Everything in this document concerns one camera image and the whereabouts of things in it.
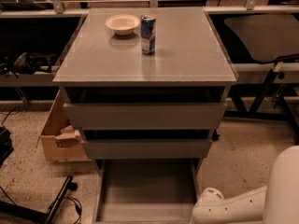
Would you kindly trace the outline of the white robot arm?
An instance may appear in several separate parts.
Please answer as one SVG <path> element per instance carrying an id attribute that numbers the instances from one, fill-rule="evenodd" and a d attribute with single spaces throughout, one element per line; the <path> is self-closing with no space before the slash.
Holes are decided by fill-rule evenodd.
<path id="1" fill-rule="evenodd" d="M 192 210 L 190 224 L 299 224 L 299 146 L 275 159 L 267 185 L 225 199 L 218 189 L 206 188 Z"/>

